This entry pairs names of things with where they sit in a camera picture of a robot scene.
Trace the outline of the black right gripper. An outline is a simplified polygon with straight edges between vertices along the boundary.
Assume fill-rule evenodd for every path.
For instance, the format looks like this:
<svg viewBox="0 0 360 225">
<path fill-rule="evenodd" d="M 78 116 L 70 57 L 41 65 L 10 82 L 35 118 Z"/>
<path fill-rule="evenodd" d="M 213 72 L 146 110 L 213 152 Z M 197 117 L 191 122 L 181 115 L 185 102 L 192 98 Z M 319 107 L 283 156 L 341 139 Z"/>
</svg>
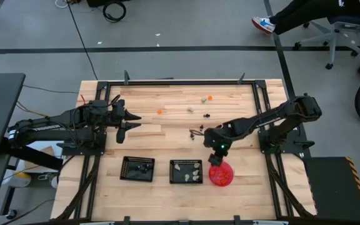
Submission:
<svg viewBox="0 0 360 225">
<path fill-rule="evenodd" d="M 222 164 L 223 157 L 228 155 L 231 145 L 230 128 L 218 126 L 215 128 L 207 128 L 204 131 L 204 146 L 214 151 L 208 159 L 212 166 L 220 166 Z"/>
</svg>

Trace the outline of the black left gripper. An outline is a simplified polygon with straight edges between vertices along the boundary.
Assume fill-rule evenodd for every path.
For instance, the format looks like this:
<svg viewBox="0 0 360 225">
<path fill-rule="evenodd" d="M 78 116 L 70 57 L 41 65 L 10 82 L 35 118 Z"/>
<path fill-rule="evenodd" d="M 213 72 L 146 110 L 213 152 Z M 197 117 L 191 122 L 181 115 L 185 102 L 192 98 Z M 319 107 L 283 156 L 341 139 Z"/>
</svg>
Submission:
<svg viewBox="0 0 360 225">
<path fill-rule="evenodd" d="M 135 121 L 142 119 L 142 117 L 132 114 L 125 109 L 124 104 L 125 101 L 120 99 L 112 105 L 112 111 L 110 112 L 109 121 L 107 122 L 108 126 L 117 128 L 116 142 L 119 144 L 124 142 L 126 131 L 141 126 L 140 123 L 123 121 Z"/>
</svg>

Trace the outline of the pink translucent plastic bowl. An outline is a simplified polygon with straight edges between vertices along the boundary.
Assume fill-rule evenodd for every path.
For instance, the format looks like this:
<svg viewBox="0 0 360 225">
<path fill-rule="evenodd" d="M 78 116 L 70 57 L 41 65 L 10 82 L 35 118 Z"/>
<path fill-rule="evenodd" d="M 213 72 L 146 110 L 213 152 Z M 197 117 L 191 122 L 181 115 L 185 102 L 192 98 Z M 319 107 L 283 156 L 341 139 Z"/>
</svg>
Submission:
<svg viewBox="0 0 360 225">
<path fill-rule="evenodd" d="M 221 168 L 223 170 L 222 174 L 224 174 L 224 176 L 225 176 L 225 174 L 228 174 L 229 179 L 225 179 L 224 177 L 219 177 L 219 173 L 216 172 L 217 168 Z M 216 174 L 212 176 L 211 171 L 215 171 Z M 209 175 L 209 179 L 211 180 L 211 182 L 214 185 L 221 186 L 221 187 L 231 184 L 234 179 L 234 171 L 233 171 L 232 167 L 226 162 L 222 162 L 222 164 L 220 166 L 210 166 L 208 175 Z M 225 184 L 221 184 L 221 182 L 217 183 L 216 179 L 220 179 L 220 180 L 224 179 L 224 180 L 226 180 L 226 183 Z"/>
</svg>

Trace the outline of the black slotted plastic basket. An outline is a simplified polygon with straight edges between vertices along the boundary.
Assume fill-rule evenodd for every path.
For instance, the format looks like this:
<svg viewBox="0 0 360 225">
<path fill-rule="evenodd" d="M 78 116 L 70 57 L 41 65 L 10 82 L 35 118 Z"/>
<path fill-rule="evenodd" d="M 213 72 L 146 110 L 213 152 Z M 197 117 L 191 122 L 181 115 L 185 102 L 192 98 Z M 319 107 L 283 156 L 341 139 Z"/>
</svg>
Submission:
<svg viewBox="0 0 360 225">
<path fill-rule="evenodd" d="M 199 163 L 200 167 L 195 168 L 194 164 Z M 174 165 L 178 164 L 181 168 L 180 171 L 174 168 Z M 198 170 L 198 181 L 193 181 L 193 171 Z M 184 175 L 188 174 L 189 180 L 185 182 Z M 203 164 L 200 159 L 178 159 L 170 160 L 169 162 L 169 183 L 170 184 L 202 184 L 203 183 Z"/>
<path fill-rule="evenodd" d="M 140 181 L 140 182 L 149 182 L 153 181 L 154 175 L 154 158 L 147 157 L 134 157 L 134 156 L 124 156 L 122 160 L 120 180 L 127 181 Z M 151 164 L 153 169 L 150 171 L 136 171 L 135 168 L 137 165 Z"/>
</svg>

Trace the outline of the black box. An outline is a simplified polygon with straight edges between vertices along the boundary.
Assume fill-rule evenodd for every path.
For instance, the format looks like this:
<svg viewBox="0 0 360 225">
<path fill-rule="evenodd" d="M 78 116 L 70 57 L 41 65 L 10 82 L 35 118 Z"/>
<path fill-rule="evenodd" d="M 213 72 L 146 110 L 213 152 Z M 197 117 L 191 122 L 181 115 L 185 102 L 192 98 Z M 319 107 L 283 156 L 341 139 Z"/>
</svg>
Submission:
<svg viewBox="0 0 360 225">
<path fill-rule="evenodd" d="M 129 1 L 129 0 L 86 0 L 87 5 L 90 8 L 97 8 L 99 6 L 104 6 L 111 1 Z"/>
</svg>

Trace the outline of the white blue red sneaker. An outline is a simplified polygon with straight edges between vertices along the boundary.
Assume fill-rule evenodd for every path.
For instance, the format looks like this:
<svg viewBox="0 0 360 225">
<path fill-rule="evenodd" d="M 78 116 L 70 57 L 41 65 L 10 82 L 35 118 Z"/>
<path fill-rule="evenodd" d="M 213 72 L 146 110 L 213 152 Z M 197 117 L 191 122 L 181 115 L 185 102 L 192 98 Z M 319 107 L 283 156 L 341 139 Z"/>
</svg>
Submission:
<svg viewBox="0 0 360 225">
<path fill-rule="evenodd" d="M 276 28 L 276 25 L 270 21 L 269 17 L 252 17 L 251 21 L 257 29 L 267 35 L 271 35 Z"/>
</svg>

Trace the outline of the black hazard-striped platform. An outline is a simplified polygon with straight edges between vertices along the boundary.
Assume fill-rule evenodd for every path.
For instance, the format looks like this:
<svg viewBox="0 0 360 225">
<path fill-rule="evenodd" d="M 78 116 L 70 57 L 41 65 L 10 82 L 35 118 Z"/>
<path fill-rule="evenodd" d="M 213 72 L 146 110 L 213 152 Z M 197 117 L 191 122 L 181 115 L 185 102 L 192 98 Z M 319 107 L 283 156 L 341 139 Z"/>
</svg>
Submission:
<svg viewBox="0 0 360 225">
<path fill-rule="evenodd" d="M 360 178 L 349 157 L 304 160 L 319 218 L 360 221 Z"/>
</svg>

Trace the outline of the white yellow round container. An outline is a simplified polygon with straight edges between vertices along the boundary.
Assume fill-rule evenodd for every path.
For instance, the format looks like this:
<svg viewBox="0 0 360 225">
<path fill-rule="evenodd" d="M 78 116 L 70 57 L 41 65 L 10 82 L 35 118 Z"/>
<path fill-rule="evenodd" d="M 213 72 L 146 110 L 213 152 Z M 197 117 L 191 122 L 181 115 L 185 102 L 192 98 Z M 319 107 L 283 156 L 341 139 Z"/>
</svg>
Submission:
<svg viewBox="0 0 360 225">
<path fill-rule="evenodd" d="M 6 170 L 2 184 L 14 188 L 25 188 L 31 182 L 31 176 L 25 172 Z"/>
</svg>

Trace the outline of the grey office chair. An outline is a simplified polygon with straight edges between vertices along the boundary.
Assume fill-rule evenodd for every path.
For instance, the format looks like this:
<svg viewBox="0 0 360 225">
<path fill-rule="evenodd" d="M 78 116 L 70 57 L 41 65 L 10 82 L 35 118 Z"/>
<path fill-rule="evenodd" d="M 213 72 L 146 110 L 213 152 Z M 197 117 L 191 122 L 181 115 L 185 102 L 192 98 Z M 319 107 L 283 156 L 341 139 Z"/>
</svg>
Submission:
<svg viewBox="0 0 360 225">
<path fill-rule="evenodd" d="M 360 17 L 338 16 L 329 17 L 327 20 L 331 25 L 333 25 L 332 29 L 327 29 L 315 21 L 304 23 L 304 28 L 307 28 L 310 24 L 312 24 L 314 27 L 320 30 L 322 34 L 296 42 L 292 47 L 292 50 L 300 50 L 302 48 L 302 44 L 322 42 L 323 46 L 329 47 L 330 62 L 326 64 L 325 68 L 330 70 L 333 68 L 336 47 L 338 44 L 343 44 L 348 49 L 350 49 L 352 51 L 351 56 L 355 57 L 360 53 L 360 47 L 358 47 L 355 42 L 345 33 L 345 31 L 354 32 L 360 37 Z"/>
</svg>

